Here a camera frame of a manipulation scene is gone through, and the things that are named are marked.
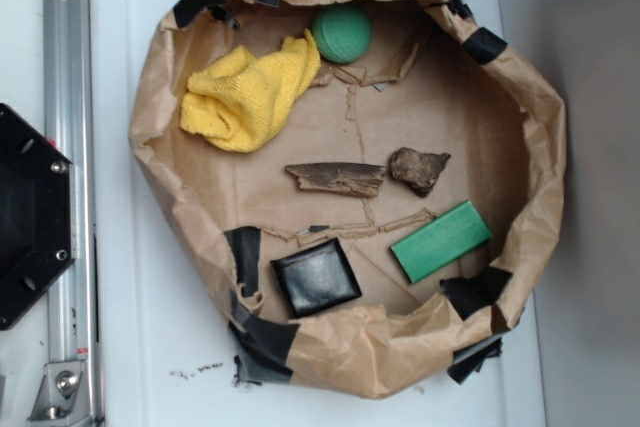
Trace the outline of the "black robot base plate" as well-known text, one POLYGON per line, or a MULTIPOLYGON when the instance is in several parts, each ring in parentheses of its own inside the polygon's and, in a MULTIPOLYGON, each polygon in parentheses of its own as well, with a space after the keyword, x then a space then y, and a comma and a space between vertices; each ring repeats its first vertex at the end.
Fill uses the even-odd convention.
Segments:
POLYGON ((1 106, 1 329, 12 329, 74 260, 72 163, 1 106))

